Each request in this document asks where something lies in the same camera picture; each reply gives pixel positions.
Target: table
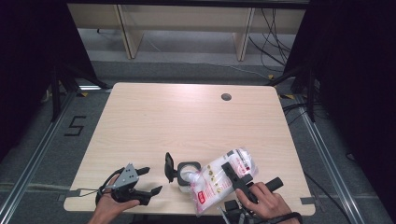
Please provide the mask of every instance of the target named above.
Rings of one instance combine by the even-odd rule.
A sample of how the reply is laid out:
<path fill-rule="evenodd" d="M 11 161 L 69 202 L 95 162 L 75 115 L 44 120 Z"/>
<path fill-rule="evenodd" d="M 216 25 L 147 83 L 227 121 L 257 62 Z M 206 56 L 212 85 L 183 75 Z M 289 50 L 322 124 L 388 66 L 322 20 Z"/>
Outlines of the table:
<path fill-rule="evenodd" d="M 231 100 L 222 99 L 222 94 Z M 194 215 L 190 195 L 168 183 L 163 166 L 170 152 L 175 166 L 183 161 L 209 164 L 229 150 L 245 147 L 259 167 L 255 182 L 279 176 L 282 194 L 293 211 L 315 213 L 276 90 L 272 87 L 118 83 L 114 86 L 71 190 L 96 189 L 129 162 L 150 167 L 135 186 L 144 191 L 163 186 L 136 214 Z M 93 211 L 95 195 L 67 198 L 67 211 Z M 234 199 L 232 193 L 226 200 Z M 205 215 L 219 215 L 216 207 Z"/>

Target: light wood tabletop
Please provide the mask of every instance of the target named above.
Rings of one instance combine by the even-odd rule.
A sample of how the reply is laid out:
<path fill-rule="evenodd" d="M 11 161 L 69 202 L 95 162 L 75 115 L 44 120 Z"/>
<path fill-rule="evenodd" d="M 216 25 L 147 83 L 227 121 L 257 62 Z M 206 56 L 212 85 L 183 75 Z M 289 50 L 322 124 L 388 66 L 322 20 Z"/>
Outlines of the light wood tabletop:
<path fill-rule="evenodd" d="M 222 99 L 226 93 L 231 100 Z M 175 169 L 180 162 L 209 164 L 228 151 L 244 147 L 259 168 L 254 182 L 280 177 L 280 193 L 294 212 L 315 213 L 304 173 L 276 90 L 263 86 L 118 83 L 114 86 L 71 190 L 97 189 L 116 170 L 132 163 L 150 167 L 135 188 L 163 186 L 136 214 L 195 215 L 190 194 L 164 174 L 165 153 Z M 234 193 L 224 201 L 235 199 Z M 93 211 L 95 194 L 66 198 L 67 211 Z M 218 203 L 205 215 L 219 215 Z"/>

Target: plastic bag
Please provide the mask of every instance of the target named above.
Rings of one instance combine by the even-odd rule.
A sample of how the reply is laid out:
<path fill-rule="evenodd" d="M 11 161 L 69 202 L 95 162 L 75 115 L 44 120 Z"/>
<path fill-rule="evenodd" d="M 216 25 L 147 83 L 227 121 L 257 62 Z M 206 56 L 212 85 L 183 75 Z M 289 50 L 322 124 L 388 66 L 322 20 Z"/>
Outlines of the plastic bag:
<path fill-rule="evenodd" d="M 233 183 L 221 168 L 226 162 L 231 164 L 240 178 L 247 174 L 254 176 L 259 172 L 248 151 L 238 148 L 210 162 L 200 171 L 186 174 L 186 179 L 191 183 L 190 194 L 197 216 L 233 192 Z"/>

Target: hand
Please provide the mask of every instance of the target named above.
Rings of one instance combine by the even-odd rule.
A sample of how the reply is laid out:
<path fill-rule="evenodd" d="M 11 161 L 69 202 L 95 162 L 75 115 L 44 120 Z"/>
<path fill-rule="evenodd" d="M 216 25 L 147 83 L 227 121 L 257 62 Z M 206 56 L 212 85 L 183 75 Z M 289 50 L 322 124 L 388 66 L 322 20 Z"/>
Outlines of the hand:
<path fill-rule="evenodd" d="M 253 211 L 263 219 L 270 219 L 273 217 L 280 217 L 291 213 L 291 209 L 285 203 L 282 196 L 277 193 L 272 193 L 264 183 L 256 183 L 250 187 L 250 191 L 257 197 L 258 203 L 251 202 L 241 189 L 235 191 L 236 197 L 242 205 Z M 281 222 L 282 224 L 299 223 L 296 218 L 292 218 Z"/>
<path fill-rule="evenodd" d="M 108 181 L 108 185 L 114 184 L 116 182 L 117 177 L 119 175 L 113 176 L 110 181 Z M 99 200 L 99 203 L 96 205 L 96 209 L 93 212 L 93 216 L 89 222 L 89 224 L 107 224 L 110 223 L 111 220 L 116 218 L 119 214 L 121 214 L 124 210 L 133 208 L 138 206 L 140 202 L 138 200 L 131 200 L 126 203 L 117 203 L 111 197 L 111 189 L 106 189 L 104 194 Z"/>

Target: red label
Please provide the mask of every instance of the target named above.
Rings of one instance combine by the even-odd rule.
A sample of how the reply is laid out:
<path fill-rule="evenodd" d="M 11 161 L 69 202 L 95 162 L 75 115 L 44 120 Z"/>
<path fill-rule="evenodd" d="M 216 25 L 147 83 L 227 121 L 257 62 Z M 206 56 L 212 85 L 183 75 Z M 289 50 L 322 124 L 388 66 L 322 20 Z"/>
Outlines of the red label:
<path fill-rule="evenodd" d="M 205 195 L 202 191 L 198 192 L 198 200 L 199 200 L 200 204 L 205 203 Z"/>

